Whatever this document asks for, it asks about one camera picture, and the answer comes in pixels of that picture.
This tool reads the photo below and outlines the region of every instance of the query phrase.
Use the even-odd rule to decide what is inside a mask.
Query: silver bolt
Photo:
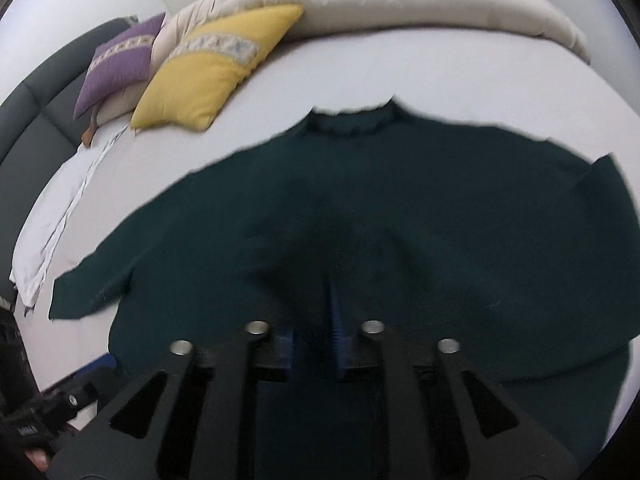
[[[176,355],[187,355],[191,353],[191,350],[193,350],[193,345],[188,341],[178,339],[178,341],[174,341],[173,343],[171,343],[171,346],[169,346],[169,350],[171,350],[171,352]]]
[[[365,334],[379,334],[384,332],[385,324],[376,319],[369,319],[362,324],[362,331]]]
[[[460,343],[455,339],[441,339],[438,341],[438,350],[443,354],[455,354],[460,350]]]
[[[269,329],[269,325],[265,321],[252,321],[251,323],[247,323],[244,326],[244,329],[249,334],[260,335],[267,332],[267,330]]]

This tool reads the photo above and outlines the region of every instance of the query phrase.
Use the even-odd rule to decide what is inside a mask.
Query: purple pillow
[[[151,47],[162,20],[164,12],[128,28],[95,49],[76,101],[74,119],[116,90],[148,79]]]

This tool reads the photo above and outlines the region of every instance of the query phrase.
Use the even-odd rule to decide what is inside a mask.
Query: mattress
[[[35,310],[18,325],[40,388],[107,351],[116,304],[81,320],[47,317],[53,280],[91,253],[129,213],[185,174],[289,128],[311,108],[337,112],[392,97],[444,121],[498,124],[551,138],[589,160],[613,152],[640,193],[640,118],[558,44],[503,32],[413,28],[319,38],[277,49],[204,134],[127,130],[107,154],[52,258]],[[638,389],[628,375],[612,419]]]

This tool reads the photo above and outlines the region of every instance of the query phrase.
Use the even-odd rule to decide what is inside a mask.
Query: headboard
[[[49,179],[76,152],[88,126],[89,114],[77,121],[72,116],[95,48],[130,24],[117,18],[73,40],[0,105],[0,306],[13,306],[17,297],[9,274],[24,221]]]

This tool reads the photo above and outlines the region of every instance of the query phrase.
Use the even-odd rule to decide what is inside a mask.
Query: sweater sleeve
[[[188,175],[134,211],[80,264],[56,279],[49,319],[79,319],[126,292],[138,262],[178,216],[195,175]]]

